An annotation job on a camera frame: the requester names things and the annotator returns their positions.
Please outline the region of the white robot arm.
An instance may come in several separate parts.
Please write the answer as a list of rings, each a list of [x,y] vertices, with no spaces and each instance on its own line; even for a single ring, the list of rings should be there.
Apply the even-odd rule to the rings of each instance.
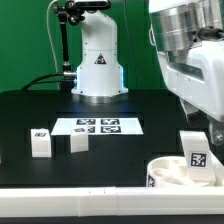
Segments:
[[[117,61],[116,23],[102,13],[109,0],[74,0],[84,11],[82,63],[72,93],[106,102],[126,93]],[[166,87],[187,119],[203,112],[211,142],[224,144],[224,0],[148,0],[149,39]]]

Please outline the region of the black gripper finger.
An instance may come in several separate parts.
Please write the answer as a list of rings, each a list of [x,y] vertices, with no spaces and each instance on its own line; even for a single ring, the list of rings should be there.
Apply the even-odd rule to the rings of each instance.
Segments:
[[[214,145],[219,146],[224,144],[224,122],[211,119],[209,121],[209,133],[211,142]]]

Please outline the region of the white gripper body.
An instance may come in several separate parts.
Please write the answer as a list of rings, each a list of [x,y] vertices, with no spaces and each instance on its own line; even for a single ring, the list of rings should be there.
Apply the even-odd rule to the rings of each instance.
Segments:
[[[210,117],[224,122],[224,41],[203,41],[190,49],[187,72],[172,67],[164,52],[157,53],[166,87]]]

